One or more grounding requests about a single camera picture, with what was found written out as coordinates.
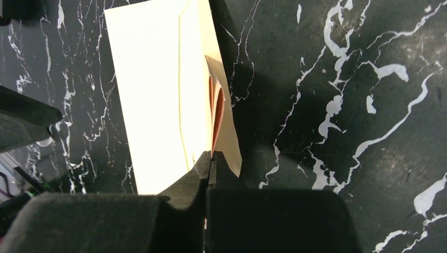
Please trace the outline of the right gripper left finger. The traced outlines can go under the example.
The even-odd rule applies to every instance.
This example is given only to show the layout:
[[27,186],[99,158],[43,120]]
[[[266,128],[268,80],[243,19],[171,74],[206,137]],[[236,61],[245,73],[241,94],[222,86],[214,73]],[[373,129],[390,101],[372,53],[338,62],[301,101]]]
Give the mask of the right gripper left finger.
[[44,193],[14,205],[1,252],[202,252],[211,153],[157,195]]

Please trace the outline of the white envelope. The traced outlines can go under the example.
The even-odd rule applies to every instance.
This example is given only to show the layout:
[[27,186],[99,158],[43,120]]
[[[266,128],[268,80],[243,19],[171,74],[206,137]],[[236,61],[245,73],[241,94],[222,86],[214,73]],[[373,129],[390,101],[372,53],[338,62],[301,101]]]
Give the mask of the white envelope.
[[145,1],[104,14],[137,192],[161,193],[211,151],[206,55],[226,98],[214,152],[222,152],[240,175],[242,158],[209,2]]

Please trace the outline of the cream letter paper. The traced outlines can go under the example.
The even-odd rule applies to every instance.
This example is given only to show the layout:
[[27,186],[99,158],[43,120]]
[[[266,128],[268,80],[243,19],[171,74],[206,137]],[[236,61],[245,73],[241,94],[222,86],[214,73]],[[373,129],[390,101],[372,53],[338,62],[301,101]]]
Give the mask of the cream letter paper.
[[205,56],[209,70],[209,95],[211,109],[211,125],[212,125],[212,143],[211,152],[214,152],[219,137],[221,124],[225,110],[225,95],[222,85],[211,65],[209,56]]

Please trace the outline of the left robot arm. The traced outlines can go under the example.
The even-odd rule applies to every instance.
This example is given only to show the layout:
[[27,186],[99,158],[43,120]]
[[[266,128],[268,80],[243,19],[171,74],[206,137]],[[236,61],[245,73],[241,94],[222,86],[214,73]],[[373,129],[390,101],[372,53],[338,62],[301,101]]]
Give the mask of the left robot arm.
[[[1,86],[1,237],[32,197],[49,191],[27,174],[9,151],[51,138],[50,126],[61,119],[57,108]],[[11,192],[16,174],[32,187],[31,191]]]

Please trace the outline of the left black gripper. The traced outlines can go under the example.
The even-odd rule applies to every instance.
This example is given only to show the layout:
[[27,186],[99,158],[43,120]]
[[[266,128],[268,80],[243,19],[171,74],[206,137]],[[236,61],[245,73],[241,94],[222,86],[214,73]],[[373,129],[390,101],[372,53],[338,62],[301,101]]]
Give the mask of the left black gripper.
[[57,108],[1,86],[1,152],[47,139],[62,119]]

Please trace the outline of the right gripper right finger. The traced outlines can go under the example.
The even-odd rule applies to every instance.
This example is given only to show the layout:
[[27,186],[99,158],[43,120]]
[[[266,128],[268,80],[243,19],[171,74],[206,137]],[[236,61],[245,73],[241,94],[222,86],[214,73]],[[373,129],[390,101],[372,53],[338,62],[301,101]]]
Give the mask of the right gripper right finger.
[[327,190],[247,188],[211,159],[205,252],[361,252],[345,202]]

